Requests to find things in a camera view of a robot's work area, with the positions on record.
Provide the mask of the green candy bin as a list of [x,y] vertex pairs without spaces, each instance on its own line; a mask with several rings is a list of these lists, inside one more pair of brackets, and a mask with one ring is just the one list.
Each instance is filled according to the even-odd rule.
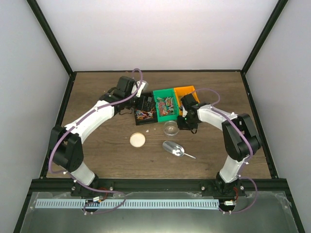
[[153,91],[158,122],[177,120],[179,107],[174,90],[161,89]]

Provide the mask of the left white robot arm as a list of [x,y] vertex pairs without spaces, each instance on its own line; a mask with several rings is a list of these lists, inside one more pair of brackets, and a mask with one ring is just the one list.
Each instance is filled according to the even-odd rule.
[[98,176],[85,164],[83,143],[99,126],[124,109],[143,108],[142,92],[148,83],[140,79],[122,76],[115,87],[103,94],[96,104],[81,117],[65,125],[53,127],[49,141],[49,172],[55,174],[52,164],[61,167],[82,186],[88,196],[99,192]]

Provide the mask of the orange candy bin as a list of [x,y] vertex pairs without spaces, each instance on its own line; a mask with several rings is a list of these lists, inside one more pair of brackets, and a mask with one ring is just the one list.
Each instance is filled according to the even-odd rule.
[[175,93],[175,97],[176,97],[176,100],[177,100],[177,104],[178,104],[178,109],[179,109],[179,115],[181,116],[183,113],[182,113],[182,110],[183,110],[183,107],[182,107],[182,102],[181,102],[181,98],[184,97],[185,95],[187,94],[190,94],[190,93],[193,93],[192,95],[194,96],[195,100],[197,102],[200,102],[199,101],[199,98],[195,92],[195,87],[193,85],[191,86],[182,86],[182,87],[175,87],[173,88],[174,90],[174,93]]

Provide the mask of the metal scoop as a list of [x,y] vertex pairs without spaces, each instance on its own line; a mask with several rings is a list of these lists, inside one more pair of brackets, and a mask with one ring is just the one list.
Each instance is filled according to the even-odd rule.
[[173,142],[173,141],[164,141],[162,144],[162,147],[165,151],[177,156],[177,157],[182,157],[182,156],[188,156],[190,158],[196,159],[195,156],[189,155],[187,153],[185,153],[184,148]]

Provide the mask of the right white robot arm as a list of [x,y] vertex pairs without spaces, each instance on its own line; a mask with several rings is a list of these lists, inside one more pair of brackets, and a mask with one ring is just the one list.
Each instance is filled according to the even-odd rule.
[[223,132],[227,158],[216,175],[216,191],[228,195],[236,185],[244,164],[261,148],[262,142],[256,127],[248,114],[237,115],[199,103],[193,94],[181,98],[183,114],[177,117],[180,130],[196,134],[200,123],[208,123]]

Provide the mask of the black candy bin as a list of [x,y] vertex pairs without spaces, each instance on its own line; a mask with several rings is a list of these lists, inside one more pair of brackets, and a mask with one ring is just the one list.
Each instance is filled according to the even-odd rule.
[[158,123],[156,102],[153,92],[142,93],[134,109],[136,125]]

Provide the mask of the clear plastic jar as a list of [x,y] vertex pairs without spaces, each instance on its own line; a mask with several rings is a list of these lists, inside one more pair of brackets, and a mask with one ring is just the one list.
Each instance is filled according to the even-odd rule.
[[174,120],[170,120],[164,123],[163,132],[167,136],[175,136],[179,133],[179,128],[177,122]]

